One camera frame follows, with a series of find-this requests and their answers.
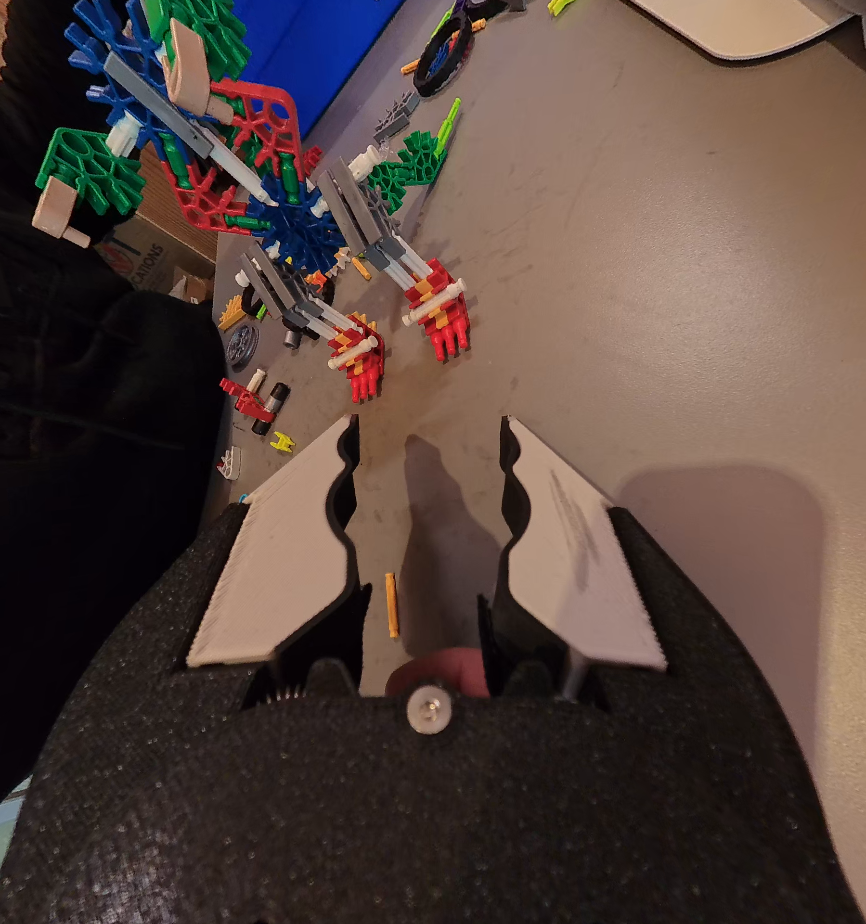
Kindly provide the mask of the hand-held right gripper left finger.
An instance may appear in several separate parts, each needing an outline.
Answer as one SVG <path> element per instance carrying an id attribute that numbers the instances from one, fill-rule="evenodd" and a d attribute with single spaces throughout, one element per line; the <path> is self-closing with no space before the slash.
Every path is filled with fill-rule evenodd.
<path id="1" fill-rule="evenodd" d="M 372 593 L 346 534 L 359 461 L 359 418 L 346 414 L 236 506 L 242 525 L 188 668 L 270 664 L 278 689 L 290 692 L 313 664 L 333 660 L 359 688 Z"/>

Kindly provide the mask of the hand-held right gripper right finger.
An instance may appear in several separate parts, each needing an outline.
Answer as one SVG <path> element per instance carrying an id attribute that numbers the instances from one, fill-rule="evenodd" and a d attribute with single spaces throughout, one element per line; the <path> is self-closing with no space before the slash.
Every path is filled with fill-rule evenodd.
<path id="1" fill-rule="evenodd" d="M 479 630 L 490 696 L 533 669 L 575 700 L 595 665 L 663 674 L 668 660 L 615 531 L 612 504 L 519 419 L 499 429 L 500 511 L 509 530 Z"/>

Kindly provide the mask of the blue plastic bin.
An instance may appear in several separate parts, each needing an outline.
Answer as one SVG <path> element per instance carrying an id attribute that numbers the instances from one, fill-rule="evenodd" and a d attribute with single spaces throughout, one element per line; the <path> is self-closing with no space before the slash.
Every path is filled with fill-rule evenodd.
<path id="1" fill-rule="evenodd" d="M 236 1 L 251 57 L 241 80 L 288 92 L 305 137 L 402 1 Z"/>

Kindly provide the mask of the person's right hand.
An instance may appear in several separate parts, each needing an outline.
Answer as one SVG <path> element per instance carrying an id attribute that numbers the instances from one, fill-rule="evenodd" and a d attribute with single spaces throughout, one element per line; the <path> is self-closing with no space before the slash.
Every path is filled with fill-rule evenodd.
<path id="1" fill-rule="evenodd" d="M 385 695 L 399 696 L 434 682 L 467 697 L 490 696 L 482 652 L 469 647 L 443 649 L 408 661 L 390 675 Z"/>

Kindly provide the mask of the red toy piece assembly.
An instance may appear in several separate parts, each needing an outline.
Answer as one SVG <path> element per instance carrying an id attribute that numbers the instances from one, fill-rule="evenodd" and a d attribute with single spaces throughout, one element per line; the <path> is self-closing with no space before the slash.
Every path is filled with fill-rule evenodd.
<path id="1" fill-rule="evenodd" d="M 236 399 L 234 409 L 251 418 L 254 423 L 252 432 L 265 436 L 276 421 L 277 413 L 282 410 L 290 395 L 290 387 L 277 382 L 266 398 L 260 396 L 260 388 L 265 382 L 267 370 L 257 368 L 248 386 L 242 386 L 228 378 L 222 378 L 220 388 L 230 397 Z"/>

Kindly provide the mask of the grey wheel hub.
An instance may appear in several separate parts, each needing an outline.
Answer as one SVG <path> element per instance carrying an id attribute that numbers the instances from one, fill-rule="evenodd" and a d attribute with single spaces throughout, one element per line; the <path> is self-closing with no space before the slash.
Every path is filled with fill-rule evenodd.
<path id="1" fill-rule="evenodd" d="M 227 363 L 232 372 L 242 371 L 255 354 L 260 334 L 259 326 L 243 323 L 233 330 L 226 348 Z"/>

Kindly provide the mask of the printed cardboard box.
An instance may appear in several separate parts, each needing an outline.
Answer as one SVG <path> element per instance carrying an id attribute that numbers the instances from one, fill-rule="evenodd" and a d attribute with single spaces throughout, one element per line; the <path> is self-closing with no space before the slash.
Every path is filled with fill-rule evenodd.
<path id="1" fill-rule="evenodd" d="M 215 258 L 135 215 L 92 246 L 118 275 L 138 290 L 201 304 L 215 293 Z"/>

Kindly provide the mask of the colourful construction toy model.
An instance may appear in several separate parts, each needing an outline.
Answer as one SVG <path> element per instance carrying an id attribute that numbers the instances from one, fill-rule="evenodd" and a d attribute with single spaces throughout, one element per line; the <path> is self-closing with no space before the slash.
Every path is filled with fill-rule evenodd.
<path id="1" fill-rule="evenodd" d="M 321 152 L 300 143 L 287 91 L 240 80 L 251 56 L 233 2 L 78 2 L 65 30 L 69 63 L 102 79 L 87 92 L 109 109 L 107 132 L 59 128 L 36 179 L 33 225 L 88 248 L 74 211 L 129 214 L 145 185 L 131 153 L 151 145 L 185 219 L 238 235 L 238 282 L 252 286 L 286 328 L 306 328 L 346 374 L 353 402 L 373 398 L 384 374 L 376 324 L 342 314 L 323 293 L 351 258 L 363 258 L 407 299 L 402 324 L 418 328 L 438 362 L 469 347 L 466 283 L 421 257 L 374 192 L 337 159 L 315 180 Z"/>

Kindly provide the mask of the green fan connector assembly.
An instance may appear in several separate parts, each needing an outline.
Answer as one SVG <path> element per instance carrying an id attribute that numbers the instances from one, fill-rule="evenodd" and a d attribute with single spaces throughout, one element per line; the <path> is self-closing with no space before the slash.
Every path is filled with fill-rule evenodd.
<path id="1" fill-rule="evenodd" d="M 417 130 L 405 136 L 395 160 L 387 160 L 380 149 L 370 145 L 349 163 L 353 178 L 377 194 L 388 215 L 401 208 L 407 188 L 428 187 L 436 181 L 461 107 L 462 99 L 455 98 L 435 135 Z"/>

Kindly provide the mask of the dark grey connector piece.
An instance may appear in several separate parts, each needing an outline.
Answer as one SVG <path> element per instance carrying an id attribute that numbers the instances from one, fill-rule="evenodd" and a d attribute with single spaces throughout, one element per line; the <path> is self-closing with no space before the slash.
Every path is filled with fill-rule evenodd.
<path id="1" fill-rule="evenodd" d="M 377 145 L 383 146 L 388 139 L 407 127 L 420 99 L 420 94 L 411 90 L 393 102 L 376 124 L 373 137 Z"/>

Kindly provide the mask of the large black toy tyre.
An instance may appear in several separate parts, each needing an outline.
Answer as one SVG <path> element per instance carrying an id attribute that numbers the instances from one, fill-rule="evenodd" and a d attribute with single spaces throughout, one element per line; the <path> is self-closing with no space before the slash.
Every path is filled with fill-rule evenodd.
<path id="1" fill-rule="evenodd" d="M 473 45 L 468 14 L 455 10 L 427 43 L 414 72 L 414 88 L 423 98 L 438 93 L 462 65 Z"/>

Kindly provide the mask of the white monitor stand base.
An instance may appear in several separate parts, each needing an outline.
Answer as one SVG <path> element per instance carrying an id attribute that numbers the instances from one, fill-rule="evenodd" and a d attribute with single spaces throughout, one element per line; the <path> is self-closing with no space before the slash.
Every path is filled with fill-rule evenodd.
<path id="1" fill-rule="evenodd" d="M 794 50 L 853 13 L 830 1 L 635 1 L 635 6 L 707 54 L 724 61 L 765 59 Z"/>

